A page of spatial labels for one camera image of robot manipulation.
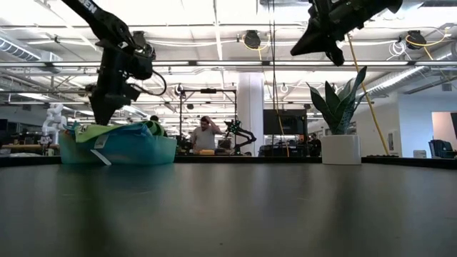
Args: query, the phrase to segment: ceiling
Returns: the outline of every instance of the ceiling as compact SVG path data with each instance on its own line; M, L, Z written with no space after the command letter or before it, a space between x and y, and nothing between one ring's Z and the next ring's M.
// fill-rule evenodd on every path
M309 4L279 5L274 14L270 14L265 6L256 0L129 0L109 1L94 0L102 9L117 15L125 21L131 31L145 31L146 39L154 46L157 59L172 60L271 60L271 45L269 43L269 22L274 19L276 25L276 60L327 60L325 54L307 54L292 57L291 47L303 35L308 23ZM352 32L354 50L359 60L395 61L404 59L405 55L393 57L389 53L393 41L399 36L405 36L407 31L420 30L428 42L439 41L443 34L450 34L442 43L431 47L431 50L452 41L453 33L457 33L454 24L457 23L455 7L421 7L421 1L405 1L404 8L398 14L382 12L372 20L367 21L365 28ZM60 56L64 61L100 61L101 49L94 48L97 38L87 23L60 0L14 0L5 1L0 9L0 29L8 36L23 44L39 50L50 51ZM257 30L264 43L265 49L252 51L242 42L237 42L246 30ZM54 42L57 36L61 43ZM342 45L346 60L352 60L348 44ZM407 50L412 59L425 56L423 49ZM4 61L21 61L5 53L0 54ZM235 89L238 74L242 69L200 69L199 67L157 68L164 75L169 89L161 98L141 95L139 101L176 101L174 88L181 84L185 89L225 88ZM38 70L12 69L16 73L38 73ZM82 73L84 70L66 69L62 71ZM384 75L381 69L370 69L367 81L372 81ZM297 68L276 72L276 81L280 90L280 100L309 100L310 85L322 89L324 81L343 86L356 75L356 71L322 71L316 67L313 71L302 71ZM50 76L30 76L30 79L42 84L51 84ZM273 71L266 69L265 100L271 99L268 91L272 90ZM61 85L61 90L80 89L82 86L96 82L96 76L54 76L54 83ZM158 91L161 88L156 78L137 83L148 89ZM75 101L87 101L87 98L67 94ZM194 94L191 99L202 101L228 101L223 94L203 95ZM169 116L172 122L177 115L165 106L158 104L138 105L147 114ZM286 108L302 108L302 105L288 105ZM216 104L213 106L195 106L192 113L232 112L233 105Z

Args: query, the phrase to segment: potted plant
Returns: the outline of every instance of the potted plant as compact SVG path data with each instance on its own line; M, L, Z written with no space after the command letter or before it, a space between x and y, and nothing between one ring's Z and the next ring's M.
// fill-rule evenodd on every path
M346 132L354 112L364 97L363 95L356 101L357 88L365 79L365 75L366 67L357 74L352 89L350 80L338 94L326 81L325 100L317 89L308 85L311 90L311 100L322 113L332 133L332 136L321 138L324 164L361 164L360 138L357 135L347 135Z

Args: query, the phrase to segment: white pillar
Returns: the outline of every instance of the white pillar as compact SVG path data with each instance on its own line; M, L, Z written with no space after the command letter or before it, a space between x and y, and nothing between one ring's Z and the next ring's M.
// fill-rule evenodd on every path
M241 148L241 152L251 152L258 156L258 150L263 145L263 74L240 73L238 80L238 119L241 128L254 134L257 141ZM238 136L236 143L246 139Z

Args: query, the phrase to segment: gray shirt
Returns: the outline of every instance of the gray shirt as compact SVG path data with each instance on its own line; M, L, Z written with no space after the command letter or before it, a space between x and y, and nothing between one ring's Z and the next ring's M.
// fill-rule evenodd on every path
M214 150L216 144L214 143L214 134L216 132L211 128L207 128L205 131L201 127L195 128L192 132L191 142L195 142L195 150Z

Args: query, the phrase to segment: chair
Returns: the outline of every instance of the chair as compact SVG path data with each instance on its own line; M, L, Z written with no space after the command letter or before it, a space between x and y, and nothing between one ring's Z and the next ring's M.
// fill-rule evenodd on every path
M428 142L430 146L431 156L439 158L455 158L457 152L452 149L451 143L443 140L432 140Z

